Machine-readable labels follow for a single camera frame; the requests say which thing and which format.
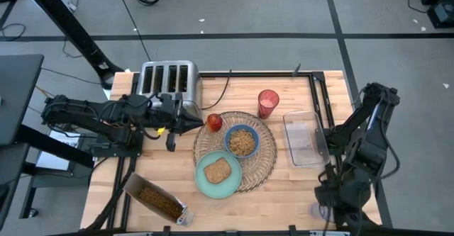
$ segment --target toast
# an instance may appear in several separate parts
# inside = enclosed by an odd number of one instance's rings
[[[222,157],[204,168],[205,176],[210,183],[219,184],[232,172],[228,162]]]

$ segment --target red apple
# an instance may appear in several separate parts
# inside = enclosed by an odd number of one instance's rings
[[[222,117],[219,114],[211,114],[206,119],[208,128],[213,132],[217,132],[222,127]]]

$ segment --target black table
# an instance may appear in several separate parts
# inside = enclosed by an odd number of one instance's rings
[[[82,175],[89,175],[94,165],[93,157],[88,152],[61,143],[22,124],[43,59],[42,55],[0,56],[0,186],[7,190],[7,194],[0,198],[0,229],[22,173],[30,175],[32,179],[21,218],[28,217],[37,188],[81,184],[76,178],[69,179],[72,176],[69,172],[40,169],[35,164],[26,162],[30,146],[82,165],[79,167],[86,167],[82,169]],[[84,178],[85,183],[88,180],[89,176]]]

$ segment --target toaster slot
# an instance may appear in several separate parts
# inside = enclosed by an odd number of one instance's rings
[[[178,92],[187,91],[187,66],[179,66]]]
[[[175,92],[177,89],[177,66],[169,66],[169,79],[167,80],[167,92]]]
[[[149,94],[151,91],[151,81],[153,80],[153,67],[145,69],[145,76],[143,77],[142,93]]]
[[[157,94],[162,91],[161,86],[162,86],[162,78],[164,77],[164,67],[157,66],[155,74],[156,74],[156,76],[155,76],[155,84],[153,84],[153,93]]]

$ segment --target cardboard box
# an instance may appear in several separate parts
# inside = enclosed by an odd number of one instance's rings
[[[174,201],[175,203],[179,203],[183,207],[182,214],[178,217],[177,220],[172,218],[170,215],[166,214],[165,212],[161,211],[158,207],[152,205],[151,203],[148,203],[147,201],[142,200],[139,197],[140,192],[142,189],[149,187],[158,193],[162,194],[163,196],[168,197],[171,201]],[[125,187],[123,190],[128,193],[132,198],[137,200],[138,202],[142,203],[145,207],[147,207],[149,210],[151,210],[154,213],[157,213],[161,217],[169,220],[172,223],[175,223],[177,225],[184,225],[184,226],[189,226],[194,219],[194,214],[191,212],[188,207],[186,207],[186,204],[181,202],[178,198],[173,196],[172,194],[166,192],[164,189],[160,188],[159,186],[156,186],[155,184],[149,182],[148,180],[144,179],[143,177],[137,175],[136,173],[132,173],[131,176],[129,177],[128,181],[126,182]]]

